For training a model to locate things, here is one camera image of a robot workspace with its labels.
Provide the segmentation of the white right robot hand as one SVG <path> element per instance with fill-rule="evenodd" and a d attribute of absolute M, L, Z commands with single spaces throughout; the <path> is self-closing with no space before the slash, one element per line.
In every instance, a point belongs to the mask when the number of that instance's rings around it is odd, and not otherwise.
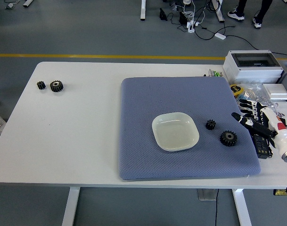
<path fill-rule="evenodd" d="M 274 111 L 253 100 L 240 100 L 241 112 L 232 117 L 244 126 L 251 135 L 261 136 L 278 149 L 282 160 L 287 161 L 287 128 Z"/>

